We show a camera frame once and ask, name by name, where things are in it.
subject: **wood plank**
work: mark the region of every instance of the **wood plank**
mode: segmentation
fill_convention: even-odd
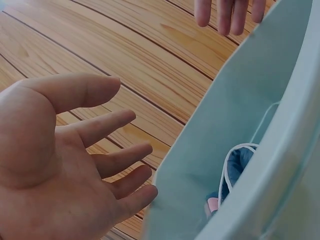
[[[4,21],[10,21],[9,18],[4,18]],[[24,61],[28,66],[28,61],[32,60],[36,62],[33,67],[27,67],[24,69],[25,72],[31,74],[31,76],[47,76],[57,73],[69,73],[69,72],[87,72],[93,74],[102,74],[99,70],[85,63],[83,60],[70,54],[68,51],[62,49],[61,47],[47,42],[44,38],[37,36],[33,31],[23,27],[21,24],[17,24],[15,21],[10,21],[10,24],[14,24],[19,27],[21,31],[25,34],[30,35],[29,38],[36,38],[39,41],[39,45],[45,44],[44,47],[39,48],[39,45],[34,44],[33,39],[29,39],[28,44],[25,48],[31,52],[30,54],[21,47],[20,51],[16,52],[14,49],[10,54],[18,54],[19,58],[13,59],[13,61]],[[13,29],[7,27],[8,34],[11,34],[13,38],[19,38],[15,40],[15,44],[19,46],[19,42],[24,39],[22,34],[15,32]],[[4,36],[2,41],[7,39],[8,36]],[[164,142],[165,144],[171,146],[179,133],[181,132],[183,125],[176,120],[164,114],[162,111],[149,104],[147,101],[143,100],[141,97],[133,94],[130,90],[125,87],[121,87],[119,93],[115,98],[113,98],[108,104],[104,105],[109,111],[117,111],[120,109],[132,109],[137,114],[137,119],[133,122],[135,126],[150,133],[155,138]]]
[[[214,78],[236,48],[164,0],[73,0],[139,32]]]
[[[175,5],[181,7],[182,9],[186,10],[187,12],[194,14],[194,0],[169,0],[169,2],[174,3]],[[274,3],[273,0],[266,0],[266,9],[265,12],[267,13],[269,8]],[[218,19],[218,13],[217,13],[217,1],[212,0],[211,4],[211,18],[210,18],[210,26],[212,26],[215,29],[218,29],[217,25],[217,19]],[[230,34],[229,38],[235,41],[236,43],[240,44],[242,41],[253,31],[253,29],[256,27],[256,23],[252,21],[251,13],[246,13],[246,21],[244,25],[244,31],[242,35],[234,35]]]
[[[5,11],[121,77],[134,91],[182,122],[189,119],[211,84],[210,79],[151,41],[74,2],[26,0]]]
[[[0,56],[0,91],[3,91],[5,88],[9,87],[16,81],[23,79],[24,76],[19,73],[14,67],[12,67],[2,56]],[[67,124],[71,124],[74,122],[78,122],[79,120],[72,116],[70,113],[62,113],[57,116],[57,125],[63,126]],[[99,143],[92,146],[90,149],[93,153],[99,153],[98,149],[103,149],[99,146]],[[117,146],[114,146],[111,142],[109,142],[109,151],[117,151],[119,148]],[[130,234],[132,237],[138,239],[140,235],[140,230],[142,227],[142,221],[136,216],[131,217],[130,219],[117,224],[116,226],[119,230],[121,230],[124,233]],[[114,237],[114,233],[119,233],[119,230],[114,229],[111,234],[107,234],[106,236],[112,236]]]
[[[0,32],[2,54],[29,78],[82,71],[101,74],[86,62],[4,13],[0,13],[0,24],[2,25],[2,31]],[[135,123],[140,126],[142,130],[133,124],[129,124],[110,134],[109,137],[122,147],[150,142],[154,152],[146,158],[146,162],[152,167],[157,168],[170,147],[147,133],[149,128],[153,126],[151,125],[151,121],[156,118],[153,124],[157,124],[157,122],[166,124],[170,123],[170,121],[172,125],[177,126],[178,124],[127,89],[122,87],[121,91],[110,103],[116,106],[124,105],[124,107],[137,110],[138,117]],[[118,110],[119,107],[117,108],[112,105],[110,106],[109,103],[106,103],[103,106],[97,106],[91,109],[80,108],[73,112],[83,120],[90,119],[107,114],[113,110]],[[145,119],[149,119],[150,127],[146,128],[144,126],[146,122]]]

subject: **open palm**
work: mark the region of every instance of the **open palm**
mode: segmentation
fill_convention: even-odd
[[[56,114],[109,101],[120,80],[88,74],[27,79],[0,94],[0,235],[4,240],[96,240],[146,207],[157,189],[141,166],[148,144],[107,155],[86,148],[135,118],[130,110],[56,127]]]

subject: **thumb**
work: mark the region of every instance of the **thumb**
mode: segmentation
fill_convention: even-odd
[[[23,82],[0,93],[0,184],[24,188],[53,174],[55,126],[50,102]]]

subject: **denim fabric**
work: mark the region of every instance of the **denim fabric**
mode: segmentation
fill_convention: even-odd
[[[224,160],[219,189],[218,191],[214,191],[206,196],[206,204],[208,205],[207,209],[215,209],[215,207],[212,206],[212,203],[214,203],[213,199],[216,198],[218,201],[218,207],[220,207],[245,170],[250,159],[256,152],[257,147],[258,145],[256,144],[245,143],[233,147],[228,152]],[[217,210],[218,209],[210,211],[211,216]]]

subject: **pink fabric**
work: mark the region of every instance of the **pink fabric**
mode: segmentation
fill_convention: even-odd
[[[218,198],[217,197],[211,197],[208,200],[208,206],[210,209],[210,212],[218,210]]]

